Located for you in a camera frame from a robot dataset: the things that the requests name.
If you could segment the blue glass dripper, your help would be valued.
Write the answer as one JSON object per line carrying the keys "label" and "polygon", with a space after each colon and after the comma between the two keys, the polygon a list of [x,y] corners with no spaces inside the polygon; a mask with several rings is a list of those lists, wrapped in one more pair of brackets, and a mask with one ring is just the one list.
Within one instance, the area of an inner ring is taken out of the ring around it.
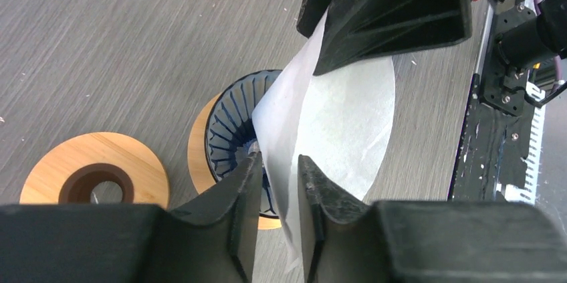
{"label": "blue glass dripper", "polygon": [[252,112],[275,82],[279,70],[248,74],[216,99],[205,125],[205,157],[214,182],[229,176],[257,144]]}

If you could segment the white paper coffee filter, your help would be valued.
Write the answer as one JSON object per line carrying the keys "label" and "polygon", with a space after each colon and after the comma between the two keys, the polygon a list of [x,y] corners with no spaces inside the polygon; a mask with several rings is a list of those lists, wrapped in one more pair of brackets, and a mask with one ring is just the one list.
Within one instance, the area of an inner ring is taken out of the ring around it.
{"label": "white paper coffee filter", "polygon": [[252,114],[271,200],[288,243],[288,269],[302,258],[298,157],[309,156],[333,182],[362,199],[384,159],[394,118],[391,57],[315,75],[325,23],[319,21]]}

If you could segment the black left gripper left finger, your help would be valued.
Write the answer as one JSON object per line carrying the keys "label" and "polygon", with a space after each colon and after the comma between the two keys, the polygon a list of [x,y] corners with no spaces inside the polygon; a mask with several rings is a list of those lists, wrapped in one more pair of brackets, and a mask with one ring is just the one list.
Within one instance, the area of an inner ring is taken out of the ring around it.
{"label": "black left gripper left finger", "polygon": [[5,205],[2,282],[250,282],[262,159],[198,197],[147,204]]}

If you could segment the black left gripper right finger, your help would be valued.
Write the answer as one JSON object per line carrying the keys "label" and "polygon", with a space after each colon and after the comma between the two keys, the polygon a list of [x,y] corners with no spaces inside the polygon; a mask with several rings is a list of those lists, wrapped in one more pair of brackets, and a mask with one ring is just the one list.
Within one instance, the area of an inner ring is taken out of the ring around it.
{"label": "black left gripper right finger", "polygon": [[565,282],[566,242],[523,203],[367,205],[298,158],[306,282]]}

